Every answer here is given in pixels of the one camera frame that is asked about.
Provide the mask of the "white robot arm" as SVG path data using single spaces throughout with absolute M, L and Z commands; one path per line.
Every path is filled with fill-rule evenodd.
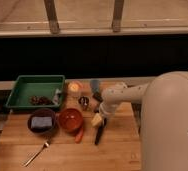
M 188 70 L 104 89 L 92 124 L 103 125 L 123 102 L 141 105 L 141 171 L 188 171 Z

